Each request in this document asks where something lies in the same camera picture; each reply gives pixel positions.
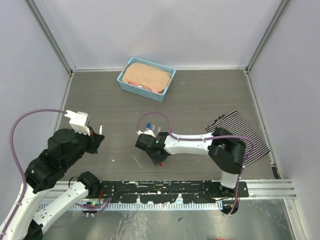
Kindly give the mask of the white pen with clear cap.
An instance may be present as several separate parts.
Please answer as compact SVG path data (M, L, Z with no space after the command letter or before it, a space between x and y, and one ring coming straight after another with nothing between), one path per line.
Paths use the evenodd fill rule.
M103 126L102 126L102 124L100 125L100 127L99 127L99 135L102 135L102 133L103 133Z

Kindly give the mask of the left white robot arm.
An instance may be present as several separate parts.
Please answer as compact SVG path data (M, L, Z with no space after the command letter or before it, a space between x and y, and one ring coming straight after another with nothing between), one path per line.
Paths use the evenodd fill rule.
M16 203L1 224L2 240L40 240L70 207L85 197L93 199L100 194L100 180L86 171L54 202L38 210L40 203L71 166L84 154L98 152L105 137L91 127L88 130L88 134L68 128L57 130L48 139L47 148L29 163Z

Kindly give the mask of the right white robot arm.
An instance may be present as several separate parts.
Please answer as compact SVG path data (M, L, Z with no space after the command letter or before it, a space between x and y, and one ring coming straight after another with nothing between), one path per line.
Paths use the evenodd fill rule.
M210 157L221 170L220 192L232 197L237 191L237 181L242 172L246 143L243 137L232 135L224 128L200 135L180 135L151 129L137 131L135 147L147 153L153 164L160 165L169 156L179 154Z

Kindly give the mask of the blue plastic basket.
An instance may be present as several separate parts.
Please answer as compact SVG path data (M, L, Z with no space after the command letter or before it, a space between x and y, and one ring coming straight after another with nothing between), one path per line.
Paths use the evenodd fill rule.
M146 64L148 66L155 67L155 68L160 69L162 71L171 73L170 81L168 82L168 84L167 84L166 88L164 89L163 93L153 92L153 91L144 89L141 86L134 86L134 85L131 85L129 83L123 82L122 78L123 78L123 75L124 75L126 69L133 63ZM176 70L174 68L171 68L171 67L168 67L168 66L164 66L164 65L161 65L161 64L158 64L158 63L155 63L155 62L151 62L151 61L148 61L148 60L140 59L140 58L137 58L137 57L132 57L128 61L128 63L126 64L126 66L123 69L123 71L117 77L117 82L119 83L120 87L125 91L131 92L131 93L134 93L134 94L137 94L137 95L140 95L140 96L143 96L143 97L146 97L146 98L158 101L158 102L162 102L164 100L165 96L166 96L166 93L167 93L172 81L173 81L173 78L174 78L175 74L176 74Z

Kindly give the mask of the peach folded towel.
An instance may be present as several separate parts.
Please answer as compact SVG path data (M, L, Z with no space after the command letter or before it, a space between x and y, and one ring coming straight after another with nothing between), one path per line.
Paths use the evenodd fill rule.
M132 63L124 72L122 81L135 87L162 94L172 74L143 63Z

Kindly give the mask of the black white striped cloth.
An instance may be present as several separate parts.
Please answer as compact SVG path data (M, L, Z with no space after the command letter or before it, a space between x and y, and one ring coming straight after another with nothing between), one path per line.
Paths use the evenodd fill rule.
M223 128L232 135L246 137L253 141L254 150L244 161L243 165L245 167L256 162L270 152L270 149L264 140L254 131L238 110L219 116L213 123L206 126L205 130L208 133L212 133L216 128Z

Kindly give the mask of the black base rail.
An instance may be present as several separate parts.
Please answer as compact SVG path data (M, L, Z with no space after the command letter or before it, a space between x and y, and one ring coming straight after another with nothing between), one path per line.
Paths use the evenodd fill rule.
M142 204L172 204L182 197L184 204L202 204L234 198L236 191L213 180L102 181L89 191L87 197L110 198L112 203L122 204L135 204L137 201Z

